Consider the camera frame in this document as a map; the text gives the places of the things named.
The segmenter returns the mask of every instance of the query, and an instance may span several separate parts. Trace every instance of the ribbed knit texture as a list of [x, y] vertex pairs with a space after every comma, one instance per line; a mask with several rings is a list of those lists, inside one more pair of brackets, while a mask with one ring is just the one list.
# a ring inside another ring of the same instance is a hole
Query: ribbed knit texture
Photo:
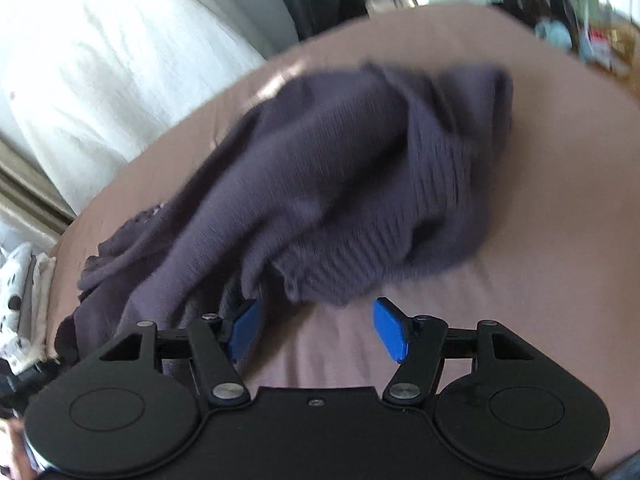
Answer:
[[[509, 76], [485, 65], [434, 78], [367, 66], [289, 82], [174, 199], [87, 261], [67, 321], [81, 354], [143, 319], [185, 326], [216, 309], [235, 273], [246, 297], [271, 267], [291, 300], [343, 304], [468, 257], [486, 234], [511, 93]], [[197, 285], [210, 301], [194, 306], [185, 300]]]

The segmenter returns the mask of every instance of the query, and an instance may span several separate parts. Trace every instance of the knit fabric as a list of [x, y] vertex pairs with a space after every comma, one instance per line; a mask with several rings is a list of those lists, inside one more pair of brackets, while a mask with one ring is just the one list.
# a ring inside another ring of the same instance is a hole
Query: knit fabric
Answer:
[[[174, 199], [100, 245], [66, 333], [74, 325], [84, 355], [140, 320], [185, 326], [216, 311], [236, 272], [245, 297], [275, 269], [289, 299], [343, 304], [447, 269], [486, 234], [511, 96], [510, 77], [486, 65], [433, 78], [366, 66], [289, 82]], [[210, 301], [186, 301], [196, 286]]]

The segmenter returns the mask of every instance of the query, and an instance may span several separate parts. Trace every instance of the white curtain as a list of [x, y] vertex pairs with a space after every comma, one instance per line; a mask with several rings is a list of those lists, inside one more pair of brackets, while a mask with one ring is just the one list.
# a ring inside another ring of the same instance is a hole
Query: white curtain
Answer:
[[165, 131], [274, 52], [230, 0], [2, 2], [13, 9], [3, 33], [14, 35], [4, 96], [75, 213]]
[[74, 220], [52, 183], [0, 140], [0, 245], [49, 251]]

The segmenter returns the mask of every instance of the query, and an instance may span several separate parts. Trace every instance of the round black disc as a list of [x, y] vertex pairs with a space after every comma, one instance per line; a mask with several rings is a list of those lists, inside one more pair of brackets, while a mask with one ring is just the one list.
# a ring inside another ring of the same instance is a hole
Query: round black disc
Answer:
[[81, 477], [133, 474], [157, 465], [193, 433], [198, 409], [171, 378], [122, 364], [69, 374], [28, 407], [25, 435], [53, 468]]
[[487, 470], [560, 476], [592, 462], [609, 427], [601, 400], [567, 376], [547, 387], [471, 374], [442, 391], [434, 420], [458, 452]]

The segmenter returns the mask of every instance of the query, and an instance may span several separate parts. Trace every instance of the dark fabric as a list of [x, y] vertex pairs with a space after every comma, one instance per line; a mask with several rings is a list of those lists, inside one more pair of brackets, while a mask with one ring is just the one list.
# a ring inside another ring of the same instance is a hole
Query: dark fabric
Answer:
[[[511, 95], [510, 77], [482, 65], [289, 82], [174, 199], [100, 245], [65, 330], [75, 324], [84, 356], [140, 320], [185, 326], [216, 311], [236, 272], [245, 297], [277, 269], [291, 300], [343, 304], [379, 282], [447, 269], [485, 236]], [[210, 301], [185, 308], [196, 286]]]

